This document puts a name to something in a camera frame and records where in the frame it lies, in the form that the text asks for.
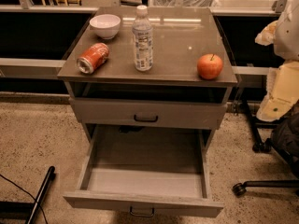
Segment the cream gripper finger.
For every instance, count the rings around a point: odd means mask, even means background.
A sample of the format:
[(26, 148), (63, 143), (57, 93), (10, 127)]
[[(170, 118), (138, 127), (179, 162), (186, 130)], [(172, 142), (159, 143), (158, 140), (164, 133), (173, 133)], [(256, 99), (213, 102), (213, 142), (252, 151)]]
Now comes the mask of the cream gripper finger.
[(299, 62), (287, 61), (270, 68), (266, 77), (266, 95), (256, 117), (262, 121), (280, 119), (299, 101)]

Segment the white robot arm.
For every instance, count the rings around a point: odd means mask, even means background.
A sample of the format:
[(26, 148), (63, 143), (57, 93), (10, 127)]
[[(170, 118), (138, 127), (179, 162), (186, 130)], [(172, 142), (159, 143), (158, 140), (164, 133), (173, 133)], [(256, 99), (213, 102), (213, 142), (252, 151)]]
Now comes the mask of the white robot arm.
[(274, 121), (284, 116), (299, 101), (299, 0), (292, 0), (277, 21), (269, 23), (255, 37), (259, 45), (274, 45), (274, 53), (284, 62), (270, 68), (266, 95), (257, 118)]

